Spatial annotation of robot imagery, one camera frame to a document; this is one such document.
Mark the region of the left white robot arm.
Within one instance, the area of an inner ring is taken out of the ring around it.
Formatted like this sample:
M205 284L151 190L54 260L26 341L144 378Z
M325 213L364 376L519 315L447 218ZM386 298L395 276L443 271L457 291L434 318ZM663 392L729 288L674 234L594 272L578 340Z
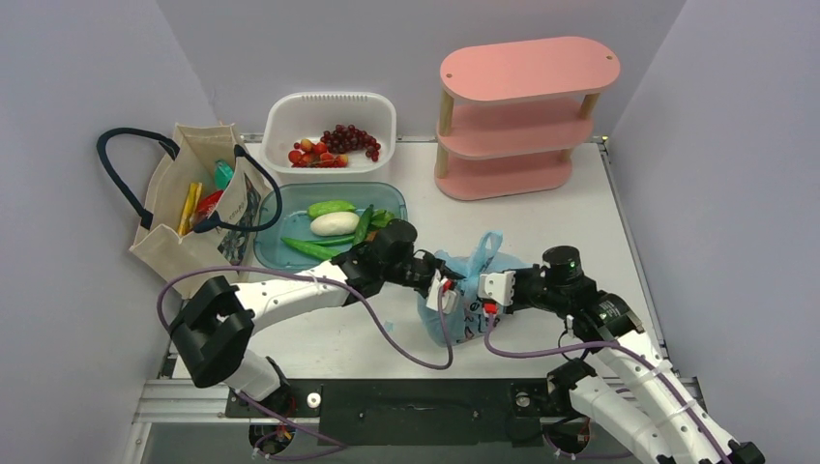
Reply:
M257 333L317 309L366 304L387 283L432 298L442 314L462 276L443 259L416 250L416 238L411 223L393 219L372 240L297 274L231 283L223 267L202 270L206 280L167 327L192 383L200 389L224 384L274 416L291 405L293 391L273 359L250 349Z

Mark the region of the blue plastic grocery bag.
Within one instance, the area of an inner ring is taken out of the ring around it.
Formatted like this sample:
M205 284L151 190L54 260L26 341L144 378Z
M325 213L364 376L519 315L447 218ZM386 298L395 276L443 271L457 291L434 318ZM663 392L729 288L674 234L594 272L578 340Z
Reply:
M449 269L464 276L455 287L458 292L456 304L448 306L449 312L444 313L444 327L436 313L436 306L428 307L427 297L419 296L417 299L418 315L428 336L437 345L446 346L445 335L452 345L456 345L482 337L487 331L488 318L478 298L480 274L526 267L516 256L501 252L502 243L501 231L488 231L481 236L469 256L450 256L443 249L434 252L434 256L443 260Z

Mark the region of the beige canvas tote bag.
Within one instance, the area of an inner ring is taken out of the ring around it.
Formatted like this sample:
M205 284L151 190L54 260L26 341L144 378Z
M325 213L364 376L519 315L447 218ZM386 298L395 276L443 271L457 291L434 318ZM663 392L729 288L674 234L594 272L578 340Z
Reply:
M108 142L129 135L152 140L164 152L138 198L115 170ZM96 144L103 169L135 210L138 224L130 252L165 281L213 266L235 283L246 279L255 235L275 225L281 201L273 176L250 154L234 126L177 126L172 136L116 128Z

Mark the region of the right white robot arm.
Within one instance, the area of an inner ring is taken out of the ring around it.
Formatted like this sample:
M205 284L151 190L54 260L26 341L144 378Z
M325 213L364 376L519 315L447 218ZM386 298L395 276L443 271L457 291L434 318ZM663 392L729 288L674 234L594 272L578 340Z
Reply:
M556 413L596 421L643 463L765 462L755 444L723 429L687 391L629 305L584 274L577 248L555 246L541 264L506 271L502 305L508 313L534 308L563 319L582 351L634 398L626 401L592 366L572 359L546 377L546 399Z

